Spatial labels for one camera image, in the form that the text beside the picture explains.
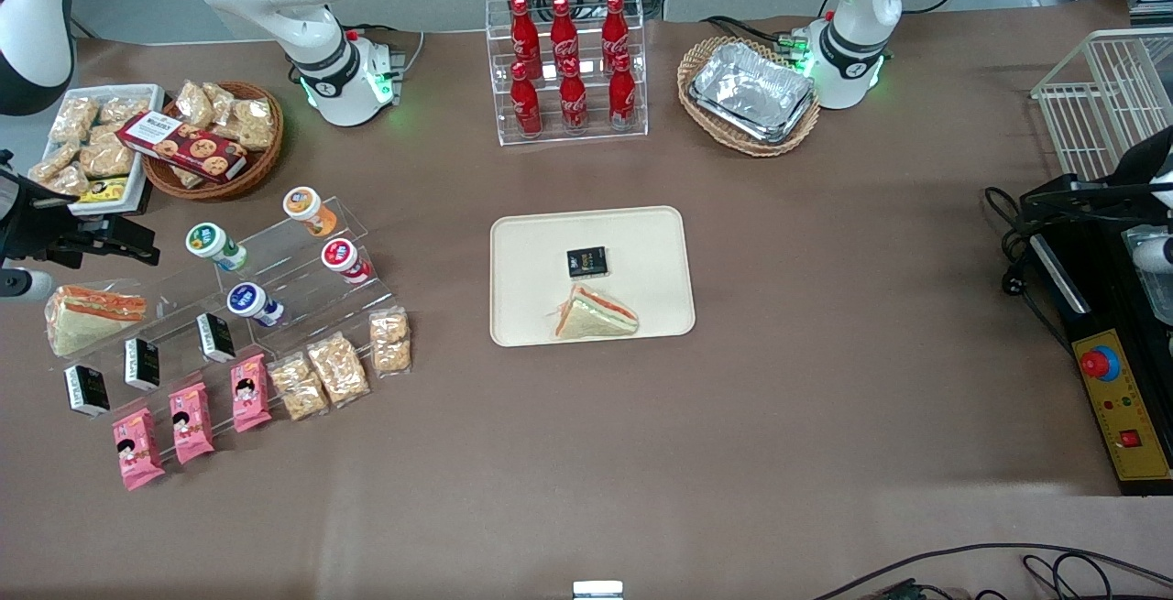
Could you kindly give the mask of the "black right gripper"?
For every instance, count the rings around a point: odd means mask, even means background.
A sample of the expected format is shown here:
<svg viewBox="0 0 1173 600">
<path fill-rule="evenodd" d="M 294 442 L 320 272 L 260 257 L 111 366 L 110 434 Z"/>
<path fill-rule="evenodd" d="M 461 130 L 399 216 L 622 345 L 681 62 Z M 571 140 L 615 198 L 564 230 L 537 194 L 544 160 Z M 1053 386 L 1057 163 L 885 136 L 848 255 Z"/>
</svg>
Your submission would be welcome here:
<svg viewBox="0 0 1173 600">
<path fill-rule="evenodd" d="M 11 169 L 4 173 L 4 259 L 38 259 L 79 270 L 84 255 L 122 255 L 143 265 L 158 265 L 155 230 L 122 214 L 104 214 L 82 221 L 72 214 L 76 195 L 47 190 Z"/>
</svg>

